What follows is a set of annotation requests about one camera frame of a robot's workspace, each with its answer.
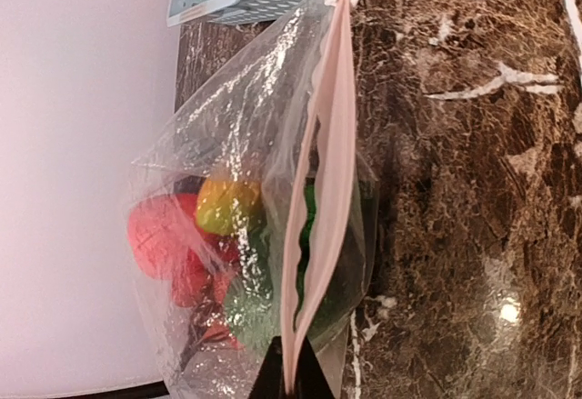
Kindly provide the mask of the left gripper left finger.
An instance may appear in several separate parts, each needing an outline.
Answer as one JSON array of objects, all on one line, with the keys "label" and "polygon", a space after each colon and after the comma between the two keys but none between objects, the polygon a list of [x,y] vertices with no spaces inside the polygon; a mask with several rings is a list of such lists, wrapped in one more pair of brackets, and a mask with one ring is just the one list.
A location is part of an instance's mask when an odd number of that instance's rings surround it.
[{"label": "left gripper left finger", "polygon": [[267,349],[263,363],[248,399],[293,398],[286,393],[283,374],[283,348],[280,337],[274,337]]}]

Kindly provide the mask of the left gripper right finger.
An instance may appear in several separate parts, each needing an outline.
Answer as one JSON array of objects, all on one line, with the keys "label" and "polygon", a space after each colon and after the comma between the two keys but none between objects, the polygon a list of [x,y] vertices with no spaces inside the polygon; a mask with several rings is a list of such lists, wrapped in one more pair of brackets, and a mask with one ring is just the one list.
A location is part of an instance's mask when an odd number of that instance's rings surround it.
[{"label": "left gripper right finger", "polygon": [[297,399],[334,399],[324,372],[307,338],[301,347],[293,397]]}]

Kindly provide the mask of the green toy avocado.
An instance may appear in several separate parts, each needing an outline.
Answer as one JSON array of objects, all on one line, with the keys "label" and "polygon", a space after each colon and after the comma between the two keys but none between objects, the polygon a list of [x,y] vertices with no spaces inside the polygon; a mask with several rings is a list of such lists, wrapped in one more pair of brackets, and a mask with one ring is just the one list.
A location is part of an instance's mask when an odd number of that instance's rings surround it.
[{"label": "green toy avocado", "polygon": [[249,352],[264,354],[280,335],[275,302],[269,274],[239,275],[228,285],[223,302],[226,325]]}]

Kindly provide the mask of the red lychee bunch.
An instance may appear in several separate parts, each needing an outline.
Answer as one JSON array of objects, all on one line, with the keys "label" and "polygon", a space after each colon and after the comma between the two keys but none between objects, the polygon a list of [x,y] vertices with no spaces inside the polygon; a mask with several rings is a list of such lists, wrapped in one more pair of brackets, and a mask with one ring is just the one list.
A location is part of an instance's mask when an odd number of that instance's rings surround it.
[{"label": "red lychee bunch", "polygon": [[224,302],[229,285],[238,267],[238,251],[227,244],[221,252],[226,259],[225,272],[211,273],[192,248],[176,268],[172,278],[171,299],[174,305],[190,309],[189,325],[193,331],[195,349],[207,344],[223,344],[227,349],[240,350],[243,345],[227,325]]}]

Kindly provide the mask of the clear zip top bag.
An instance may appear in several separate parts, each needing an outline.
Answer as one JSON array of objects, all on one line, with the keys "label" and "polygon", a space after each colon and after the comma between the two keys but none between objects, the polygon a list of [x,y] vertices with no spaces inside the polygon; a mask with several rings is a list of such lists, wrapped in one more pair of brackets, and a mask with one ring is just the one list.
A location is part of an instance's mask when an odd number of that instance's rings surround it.
[{"label": "clear zip top bag", "polygon": [[[212,75],[133,164],[125,215],[154,195],[195,194],[208,177],[261,184],[263,220],[252,230],[212,234],[192,249],[211,273],[269,274],[293,395],[304,339],[335,398],[348,326],[370,283],[378,189],[356,149],[351,12],[359,0],[302,0]],[[156,363],[173,398],[247,398],[265,358],[242,348],[195,349],[190,309],[174,305],[172,278],[134,261],[137,300]]]}]

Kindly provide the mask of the orange red toy mango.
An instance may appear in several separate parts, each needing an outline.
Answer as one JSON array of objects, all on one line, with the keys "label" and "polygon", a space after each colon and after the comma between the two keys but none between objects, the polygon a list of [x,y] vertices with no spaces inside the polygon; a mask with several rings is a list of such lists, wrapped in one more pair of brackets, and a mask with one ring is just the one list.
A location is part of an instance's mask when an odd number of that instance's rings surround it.
[{"label": "orange red toy mango", "polygon": [[254,180],[208,177],[197,197],[196,222],[210,234],[252,230],[263,220],[261,184]]}]

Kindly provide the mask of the red toy fruit ball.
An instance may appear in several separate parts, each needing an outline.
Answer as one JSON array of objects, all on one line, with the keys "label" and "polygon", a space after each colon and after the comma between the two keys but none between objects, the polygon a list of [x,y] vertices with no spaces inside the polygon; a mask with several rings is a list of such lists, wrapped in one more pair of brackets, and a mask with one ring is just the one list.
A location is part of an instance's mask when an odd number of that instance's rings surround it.
[{"label": "red toy fruit ball", "polygon": [[136,204],[127,218],[127,238],[140,270],[147,276],[170,279],[179,260],[202,241],[216,237],[196,222],[197,195],[154,195]]}]

